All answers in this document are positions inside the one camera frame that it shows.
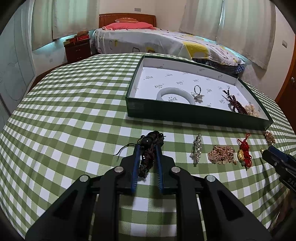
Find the gold pearl cluster brooch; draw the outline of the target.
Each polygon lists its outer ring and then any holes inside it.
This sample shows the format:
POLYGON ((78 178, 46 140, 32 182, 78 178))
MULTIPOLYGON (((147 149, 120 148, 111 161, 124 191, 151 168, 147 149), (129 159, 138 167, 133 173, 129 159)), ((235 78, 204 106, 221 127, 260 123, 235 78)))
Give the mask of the gold pearl cluster brooch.
POLYGON ((264 137, 266 139, 266 142, 269 146, 272 146, 275 144, 275 138, 274 138, 274 135, 269 132, 269 131, 265 131, 264 132, 264 137))

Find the red knot gold coin charm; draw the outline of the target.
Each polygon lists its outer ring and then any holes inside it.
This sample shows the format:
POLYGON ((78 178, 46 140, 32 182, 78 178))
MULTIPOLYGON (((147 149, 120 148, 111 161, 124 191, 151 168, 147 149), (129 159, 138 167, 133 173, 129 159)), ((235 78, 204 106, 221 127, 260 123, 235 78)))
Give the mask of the red knot gold coin charm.
POLYGON ((249 153, 250 147, 247 142, 250 135, 250 133, 247 133, 244 140, 237 139, 237 144, 239 145, 237 158, 245 169, 249 169, 252 166, 252 156, 249 153))

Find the silver rhinestone hair clip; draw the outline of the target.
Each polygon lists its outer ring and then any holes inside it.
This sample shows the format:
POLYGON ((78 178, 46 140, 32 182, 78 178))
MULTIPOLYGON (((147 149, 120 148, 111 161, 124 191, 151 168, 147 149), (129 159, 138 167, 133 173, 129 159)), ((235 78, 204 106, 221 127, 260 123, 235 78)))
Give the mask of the silver rhinestone hair clip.
POLYGON ((190 158, 193 160, 193 164, 196 165, 199 163, 202 153, 202 135, 197 134, 196 138, 193 140, 193 146, 190 153, 190 158))

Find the white jade bangle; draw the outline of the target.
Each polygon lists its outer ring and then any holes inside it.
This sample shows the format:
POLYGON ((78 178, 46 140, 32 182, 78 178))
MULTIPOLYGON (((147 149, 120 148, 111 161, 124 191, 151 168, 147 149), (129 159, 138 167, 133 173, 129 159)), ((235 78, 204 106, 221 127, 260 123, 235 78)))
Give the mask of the white jade bangle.
POLYGON ((169 102, 173 102, 172 99, 174 99, 175 97, 180 97, 181 99, 186 100, 186 102, 188 104, 191 105, 195 105, 195 100, 194 98, 191 96, 191 94, 189 94, 188 92, 186 92, 185 90, 179 89, 179 88, 175 88, 175 87, 167 87, 167 88, 163 88, 161 89, 156 96, 156 100, 158 101, 163 101, 163 97, 164 96, 168 96, 167 99, 169 102))

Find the green white checkered tablecloth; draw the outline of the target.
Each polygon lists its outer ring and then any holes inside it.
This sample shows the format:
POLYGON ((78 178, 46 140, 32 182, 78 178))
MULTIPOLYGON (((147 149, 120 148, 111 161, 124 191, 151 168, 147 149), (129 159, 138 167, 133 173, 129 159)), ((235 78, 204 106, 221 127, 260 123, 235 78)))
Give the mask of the green white checkered tablecloth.
POLYGON ((130 118, 125 96, 140 53, 102 54, 55 69, 13 111, 1 131, 1 210, 20 237, 81 175, 106 173, 132 154, 130 143, 157 130, 163 154, 197 177, 215 176, 266 227, 274 224, 288 189, 261 157, 260 131, 130 118), (193 140, 202 135, 196 167, 193 140), (252 166, 238 161, 247 142, 252 166))

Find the white curtain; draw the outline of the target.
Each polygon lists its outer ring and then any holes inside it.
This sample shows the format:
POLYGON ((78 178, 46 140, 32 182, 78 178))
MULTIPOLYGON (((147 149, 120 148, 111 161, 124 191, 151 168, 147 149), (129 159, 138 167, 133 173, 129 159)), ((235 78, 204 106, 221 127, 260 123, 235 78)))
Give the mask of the white curtain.
POLYGON ((180 32, 221 44, 267 69, 275 36, 271 1, 187 1, 180 32))
POLYGON ((80 31, 98 28, 100 1, 34 1, 32 49, 80 31))

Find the green shallow cardboard box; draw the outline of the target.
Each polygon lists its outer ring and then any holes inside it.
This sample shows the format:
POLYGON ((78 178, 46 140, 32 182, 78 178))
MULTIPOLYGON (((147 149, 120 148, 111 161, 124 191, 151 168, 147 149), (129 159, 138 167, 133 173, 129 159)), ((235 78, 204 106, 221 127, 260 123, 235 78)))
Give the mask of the green shallow cardboard box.
POLYGON ((265 131, 273 119, 241 79, 206 65, 168 57, 141 57, 126 93, 127 114, 133 118, 177 121, 265 131), (195 105, 175 97, 156 100, 167 87, 185 90, 195 105))

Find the dark wooden nightstand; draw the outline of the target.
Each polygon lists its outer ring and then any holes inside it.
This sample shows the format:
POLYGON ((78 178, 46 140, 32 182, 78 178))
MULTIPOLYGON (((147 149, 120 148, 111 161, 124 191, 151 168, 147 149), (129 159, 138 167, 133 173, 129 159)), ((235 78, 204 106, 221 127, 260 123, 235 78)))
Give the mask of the dark wooden nightstand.
POLYGON ((90 39, 71 42, 64 45, 67 63, 75 63, 91 56, 90 39))

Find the red boxes on nightstand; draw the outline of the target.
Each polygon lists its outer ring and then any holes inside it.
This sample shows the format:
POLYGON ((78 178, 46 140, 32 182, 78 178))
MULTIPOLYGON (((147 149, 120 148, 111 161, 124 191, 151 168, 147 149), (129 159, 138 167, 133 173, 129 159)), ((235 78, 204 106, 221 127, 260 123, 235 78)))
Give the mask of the red boxes on nightstand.
POLYGON ((67 39, 63 42, 65 45, 76 44, 77 42, 88 40, 89 39, 89 32, 88 31, 80 31, 74 37, 67 39))

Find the bed with patterned sheet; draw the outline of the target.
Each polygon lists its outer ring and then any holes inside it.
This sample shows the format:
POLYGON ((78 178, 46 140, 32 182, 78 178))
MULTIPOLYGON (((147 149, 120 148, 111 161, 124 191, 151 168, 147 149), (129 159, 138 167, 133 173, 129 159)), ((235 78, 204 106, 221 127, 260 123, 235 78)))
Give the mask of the bed with patterned sheet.
POLYGON ((239 54, 211 40, 161 29, 104 30, 93 32, 91 49, 98 54, 170 54, 209 65, 231 75, 245 70, 239 54))

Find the pink pillow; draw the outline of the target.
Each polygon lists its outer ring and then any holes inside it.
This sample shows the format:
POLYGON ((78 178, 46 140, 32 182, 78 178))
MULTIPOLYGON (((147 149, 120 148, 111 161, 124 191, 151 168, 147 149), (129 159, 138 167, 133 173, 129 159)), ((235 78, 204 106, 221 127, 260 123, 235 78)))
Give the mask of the pink pillow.
POLYGON ((134 29, 151 29, 156 30, 152 24, 145 22, 137 22, 137 23, 112 23, 107 26, 102 27, 103 30, 134 30, 134 29))

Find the left white curtain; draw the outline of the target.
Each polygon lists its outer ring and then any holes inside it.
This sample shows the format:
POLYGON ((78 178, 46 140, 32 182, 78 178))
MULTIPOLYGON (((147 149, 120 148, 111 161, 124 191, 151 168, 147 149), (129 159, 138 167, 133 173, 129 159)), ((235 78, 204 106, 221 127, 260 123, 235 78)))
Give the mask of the left white curtain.
POLYGON ((98 28, 100 1, 34 1, 32 49, 80 31, 98 28))

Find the wooden headboard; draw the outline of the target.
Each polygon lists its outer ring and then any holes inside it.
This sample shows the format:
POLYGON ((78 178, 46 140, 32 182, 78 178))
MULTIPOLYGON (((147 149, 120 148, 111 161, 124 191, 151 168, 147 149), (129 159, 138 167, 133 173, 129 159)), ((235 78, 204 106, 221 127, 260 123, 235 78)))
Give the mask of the wooden headboard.
POLYGON ((146 22, 157 27, 156 16, 147 14, 137 14, 137 13, 106 13, 99 15, 99 27, 104 27, 109 24, 115 23, 116 20, 137 20, 139 22, 146 22))

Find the orange patterned pillow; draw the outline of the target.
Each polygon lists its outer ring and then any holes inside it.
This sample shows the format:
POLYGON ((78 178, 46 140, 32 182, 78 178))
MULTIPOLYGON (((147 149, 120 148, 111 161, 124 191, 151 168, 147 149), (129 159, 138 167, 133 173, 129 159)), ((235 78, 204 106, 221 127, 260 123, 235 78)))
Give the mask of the orange patterned pillow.
POLYGON ((124 17, 124 18, 116 19, 115 22, 116 23, 138 23, 138 20, 134 18, 124 17))

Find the wall light switch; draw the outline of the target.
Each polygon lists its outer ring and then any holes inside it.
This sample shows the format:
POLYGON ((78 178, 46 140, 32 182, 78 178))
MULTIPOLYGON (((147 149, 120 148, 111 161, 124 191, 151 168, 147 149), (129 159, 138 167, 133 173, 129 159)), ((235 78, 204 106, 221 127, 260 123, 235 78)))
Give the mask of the wall light switch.
POLYGON ((282 45, 287 48, 287 42, 285 40, 282 41, 282 45))

